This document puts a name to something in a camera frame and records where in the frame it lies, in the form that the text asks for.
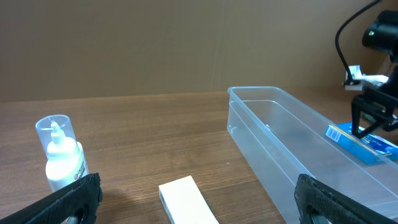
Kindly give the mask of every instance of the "pump bottle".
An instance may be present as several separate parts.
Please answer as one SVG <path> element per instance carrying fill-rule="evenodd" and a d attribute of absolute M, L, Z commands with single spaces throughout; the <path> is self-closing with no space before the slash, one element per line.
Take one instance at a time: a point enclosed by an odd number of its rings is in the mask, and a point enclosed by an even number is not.
<path fill-rule="evenodd" d="M 36 130 L 48 159 L 45 174 L 53 192 L 89 173 L 68 116 L 47 116 L 36 123 Z"/>

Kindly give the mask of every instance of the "clear bottle cap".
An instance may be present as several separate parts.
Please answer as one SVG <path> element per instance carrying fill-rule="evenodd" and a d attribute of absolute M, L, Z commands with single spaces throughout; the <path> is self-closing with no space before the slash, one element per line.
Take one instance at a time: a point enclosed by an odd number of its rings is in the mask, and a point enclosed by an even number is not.
<path fill-rule="evenodd" d="M 69 117 L 66 115 L 50 115 L 41 119 L 36 123 L 36 131 L 39 135 L 40 141 L 42 142 L 45 155 L 48 158 L 65 156 L 62 155 L 62 151 L 60 151 L 60 153 L 48 152 L 49 144 L 51 142 L 52 144 L 62 145 L 63 140 L 70 137 L 75 141 L 74 144 L 76 144 L 76 137 L 73 132 L 72 124 Z"/>

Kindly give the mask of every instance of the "cardboard wall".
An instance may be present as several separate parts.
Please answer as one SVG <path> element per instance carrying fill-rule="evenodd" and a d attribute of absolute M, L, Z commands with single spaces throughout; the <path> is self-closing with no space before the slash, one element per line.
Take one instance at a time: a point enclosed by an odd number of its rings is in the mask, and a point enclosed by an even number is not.
<path fill-rule="evenodd" d="M 0 101 L 340 85 L 342 23 L 370 0 L 3 0 Z M 377 72 L 361 45 L 385 0 L 341 36 L 349 64 Z"/>

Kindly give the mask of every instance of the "white lotion bottle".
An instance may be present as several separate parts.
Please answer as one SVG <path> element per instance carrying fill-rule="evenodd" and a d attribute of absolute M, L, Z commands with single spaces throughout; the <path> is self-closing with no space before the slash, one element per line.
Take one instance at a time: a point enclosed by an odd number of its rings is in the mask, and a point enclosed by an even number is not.
<path fill-rule="evenodd" d="M 48 159 L 45 174 L 52 192 L 89 173 L 83 147 L 76 141 L 68 116 L 47 116 L 36 123 L 36 130 Z"/>

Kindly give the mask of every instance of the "blue box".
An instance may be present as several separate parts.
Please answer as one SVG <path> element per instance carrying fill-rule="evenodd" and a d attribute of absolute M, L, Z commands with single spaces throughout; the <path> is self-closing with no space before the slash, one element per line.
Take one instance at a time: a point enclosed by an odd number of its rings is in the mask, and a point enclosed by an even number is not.
<path fill-rule="evenodd" d="M 398 147 L 380 136 L 368 134 L 360 139 L 365 147 L 354 142 L 352 139 L 354 136 L 351 135 L 351 124 L 350 122 L 337 124 L 342 131 L 329 125 L 325 135 L 366 164 L 377 164 L 379 162 L 376 153 L 380 153 L 392 161 L 397 160 Z"/>

